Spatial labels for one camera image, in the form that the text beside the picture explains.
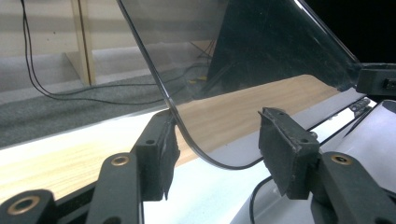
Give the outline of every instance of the black cable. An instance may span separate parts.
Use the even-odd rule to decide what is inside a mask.
[[[267,178],[265,178],[264,180],[262,180],[262,182],[260,182],[257,186],[256,186],[256,188],[254,188],[254,190],[253,190],[253,192],[251,193],[251,196],[250,196],[250,203],[249,203],[249,207],[248,207],[248,213],[249,213],[249,216],[250,216],[250,223],[251,224],[254,224],[255,223],[255,221],[254,221],[254,201],[256,200],[256,195],[257,195],[257,193],[259,192],[259,190],[260,190],[260,188],[264,185],[264,184],[266,184],[266,183],[268,183],[270,180],[272,180],[272,177],[271,176],[268,176]]]
[[[201,54],[200,55],[198,55],[198,57],[197,58],[201,58],[202,56],[203,56],[203,54],[206,54],[208,57],[210,57],[210,51],[211,51],[211,48],[212,48],[212,46],[213,46],[213,44],[215,43],[215,41],[214,40],[212,40],[212,41],[210,41],[210,43],[209,43],[209,45],[206,47],[206,49],[204,49],[202,52],[201,52]]]
[[[99,99],[92,99],[92,98],[60,98],[58,96],[66,96],[66,95],[73,95],[77,93],[82,93],[84,91],[91,91],[95,89],[101,89],[101,88],[110,88],[110,87],[130,87],[130,86],[156,86],[157,84],[155,83],[143,83],[143,84],[118,84],[118,85],[106,85],[106,86],[97,86],[97,87],[90,87],[88,89],[80,90],[80,91],[73,91],[69,93],[54,93],[47,91],[39,82],[36,74],[35,74],[35,68],[33,65],[33,53],[32,53],[32,39],[30,36],[30,28],[29,28],[29,22],[27,20],[26,16],[26,8],[25,8],[25,3],[24,0],[21,0],[21,5],[22,5],[22,15],[23,15],[23,37],[24,37],[24,46],[25,46],[25,60],[26,60],[26,65],[28,69],[28,74],[29,74],[29,79],[32,85],[35,87],[37,91],[39,91],[41,94],[54,99],[54,100],[63,100],[63,101],[69,101],[69,100],[85,100],[85,101],[94,101],[94,102],[100,102],[100,103],[106,103],[106,104],[113,104],[113,105],[148,105],[148,104],[153,104],[162,101],[163,99],[155,100],[155,101],[150,101],[150,102],[145,102],[145,103],[120,103],[120,102],[110,102],[110,101],[105,101],[105,100],[99,100]],[[167,82],[176,80],[180,77],[176,77],[170,80],[167,80]]]

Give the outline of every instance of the metal bracket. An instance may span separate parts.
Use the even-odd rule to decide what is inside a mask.
[[[361,69],[356,91],[369,95],[396,96],[396,69]]]
[[[318,141],[284,111],[264,108],[259,148],[280,193],[314,197],[316,223],[396,223],[396,205],[354,158],[320,155]]]
[[[143,201],[167,197],[180,155],[169,110],[148,123],[131,153],[107,158],[96,183],[55,202],[48,190],[20,193],[0,206],[3,223],[143,223]]]

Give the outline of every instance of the black clamp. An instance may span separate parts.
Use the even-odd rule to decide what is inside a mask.
[[[396,96],[395,66],[362,68],[359,72],[357,92],[376,96]]]
[[[284,111],[264,108],[259,148],[281,195],[306,200],[316,223],[396,223],[396,205],[363,166],[319,142]]]

